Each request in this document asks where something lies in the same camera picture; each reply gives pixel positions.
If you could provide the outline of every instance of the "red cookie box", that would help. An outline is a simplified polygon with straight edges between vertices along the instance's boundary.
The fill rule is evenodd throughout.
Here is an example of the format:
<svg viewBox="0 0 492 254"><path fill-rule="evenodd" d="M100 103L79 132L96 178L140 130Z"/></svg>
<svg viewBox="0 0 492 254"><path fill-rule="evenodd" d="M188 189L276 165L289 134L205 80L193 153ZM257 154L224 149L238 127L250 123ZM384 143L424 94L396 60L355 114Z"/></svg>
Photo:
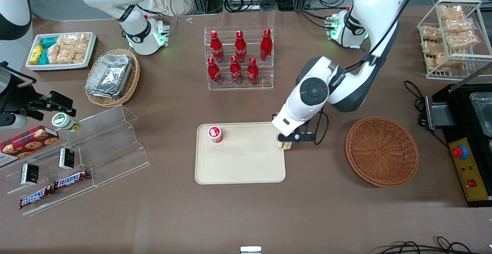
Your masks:
<svg viewBox="0 0 492 254"><path fill-rule="evenodd" d="M0 143L0 168L60 140L58 133L45 126L37 126Z"/></svg>

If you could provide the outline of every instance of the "coca-cola bottle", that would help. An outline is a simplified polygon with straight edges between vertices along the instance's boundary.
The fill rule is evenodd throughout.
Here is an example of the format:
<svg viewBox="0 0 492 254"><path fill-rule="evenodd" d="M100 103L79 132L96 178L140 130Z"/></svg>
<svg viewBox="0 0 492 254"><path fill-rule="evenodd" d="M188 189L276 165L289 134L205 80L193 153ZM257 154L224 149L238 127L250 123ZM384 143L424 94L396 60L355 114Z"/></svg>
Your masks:
<svg viewBox="0 0 492 254"><path fill-rule="evenodd" d="M209 72L212 86L222 85L222 77L220 76L220 70L218 66L215 64L214 58L210 57L207 62L209 64L208 72Z"/></svg>
<svg viewBox="0 0 492 254"><path fill-rule="evenodd" d="M263 30L263 39L261 39L260 44L260 59L264 62L272 61L273 42L272 38L270 38L271 34L272 31L270 29L266 28L265 30Z"/></svg>
<svg viewBox="0 0 492 254"><path fill-rule="evenodd" d="M210 48L212 50L212 55L217 63L224 62L224 48L222 47L222 42L219 40L217 31L210 31Z"/></svg>
<svg viewBox="0 0 492 254"><path fill-rule="evenodd" d="M250 86L258 85L258 66L254 57L249 58L248 65L248 84Z"/></svg>
<svg viewBox="0 0 492 254"><path fill-rule="evenodd" d="M243 76L241 75L241 65L238 63L238 58L235 55L231 57L231 71L232 83L235 85L241 85L243 83Z"/></svg>
<svg viewBox="0 0 492 254"><path fill-rule="evenodd" d="M234 48L236 49L236 56L238 57L239 63L246 62L246 42L243 38L243 32L238 30L236 32L236 42L234 43Z"/></svg>

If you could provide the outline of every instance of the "wicker basket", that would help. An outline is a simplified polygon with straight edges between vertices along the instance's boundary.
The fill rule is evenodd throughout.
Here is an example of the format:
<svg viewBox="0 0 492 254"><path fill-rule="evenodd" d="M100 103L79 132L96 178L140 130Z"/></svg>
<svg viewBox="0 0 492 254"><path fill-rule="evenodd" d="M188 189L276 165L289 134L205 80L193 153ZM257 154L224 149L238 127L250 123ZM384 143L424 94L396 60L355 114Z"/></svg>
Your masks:
<svg viewBox="0 0 492 254"><path fill-rule="evenodd" d="M360 177L384 188L406 184L419 167L419 151L411 135L380 117L362 119L350 128L346 154Z"/></svg>
<svg viewBox="0 0 492 254"><path fill-rule="evenodd" d="M91 100L92 103L94 103L95 105L101 105L103 107L111 108L118 105L122 105L123 103L127 102L130 99L131 95L133 95L133 92L137 88L138 79L140 77L140 65L138 64L135 55L126 49L114 49L106 52L105 54L116 54L116 55L124 54L132 59L130 74L128 75L125 88L123 89L123 94L120 98L102 98L100 96L90 95L86 91L86 95L89 98L89 100ZM91 77L95 65L97 64L97 62L99 62L101 57L102 55L97 59L97 61L93 63L93 66L91 67L91 71L89 72L87 79Z"/></svg>

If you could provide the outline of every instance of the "brown table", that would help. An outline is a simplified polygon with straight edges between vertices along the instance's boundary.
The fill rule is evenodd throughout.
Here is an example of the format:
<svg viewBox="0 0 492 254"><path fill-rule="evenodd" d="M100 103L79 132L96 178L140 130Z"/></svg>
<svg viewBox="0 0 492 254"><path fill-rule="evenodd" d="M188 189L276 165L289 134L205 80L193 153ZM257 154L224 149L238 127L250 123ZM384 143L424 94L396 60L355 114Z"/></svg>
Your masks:
<svg viewBox="0 0 492 254"><path fill-rule="evenodd" d="M259 245L264 253L369 254L396 241L434 245L436 235L489 252L491 210L464 208L448 150L417 125L414 97L402 85L408 79L432 95L448 84L424 77L415 26L428 9L406 9L395 45L364 105L346 114L328 107L325 141L317 147L297 144L285 152L287 177L274 184L197 184L196 129L204 123L269 121L309 58L325 55L351 65L362 52L327 41L324 30L294 12L193 16L192 25L180 18L169 47L138 56L142 75L126 103L139 117L136 136L152 165L32 217L21 216L17 198L0 194L0 252L216 254ZM35 33L92 31L100 39L96 56L129 48L114 20L34 20L33 25ZM204 27L246 25L274 25L275 88L210 92ZM87 73L30 72L39 81L38 92L56 90L72 98L77 119L104 110L86 98ZM43 123L49 126L51 113L46 114ZM420 168L403 187L375 188L348 164L346 134L356 121L370 116L397 121L417 143ZM37 124L29 121L29 126ZM2 132L0 139L15 134Z"/></svg>

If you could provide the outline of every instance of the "clear acrylic shelf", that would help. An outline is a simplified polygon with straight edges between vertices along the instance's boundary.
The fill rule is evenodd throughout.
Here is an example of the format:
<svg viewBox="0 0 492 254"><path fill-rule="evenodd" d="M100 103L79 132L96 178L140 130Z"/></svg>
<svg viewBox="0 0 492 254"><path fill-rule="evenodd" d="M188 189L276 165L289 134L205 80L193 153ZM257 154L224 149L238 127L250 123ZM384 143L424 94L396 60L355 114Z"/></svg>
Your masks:
<svg viewBox="0 0 492 254"><path fill-rule="evenodd" d="M263 30L269 28L272 30L272 61L263 62L260 60L260 43L263 38ZM207 72L208 64L207 58L212 57L212 51L210 49L210 31L217 31L218 38L223 44L225 59L223 63L218 63L220 69L220 75L223 79L223 84L221 86L213 86L211 84L210 77ZM248 59L245 63L241 64L241 74L243 76L243 83L241 85L235 85L232 83L231 72L229 71L229 66L231 65L231 56L235 55L234 43L236 42L236 31L242 30L244 34L244 40L248 48ZM207 77L207 83L209 90L264 90L272 89L274 87L274 29L273 26L251 26L251 27L216 27L216 28L205 28L204 31L204 50L205 50L205 74ZM256 64L258 65L258 85L249 86L248 84L248 74L246 69L248 68L249 58L256 58Z"/></svg>
<svg viewBox="0 0 492 254"><path fill-rule="evenodd" d="M135 119L137 117L132 112L119 105L81 120L81 129L76 133L57 130L60 136L58 144L0 169L0 175L7 178L7 193L21 199L48 184L53 185L54 181L82 170L90 170L90 179L62 187L54 194L21 209L23 215L33 215L150 165L145 149L137 141L130 124ZM65 170L58 166L62 148L75 151L74 170ZM39 166L37 184L19 184L21 166L25 163Z"/></svg>

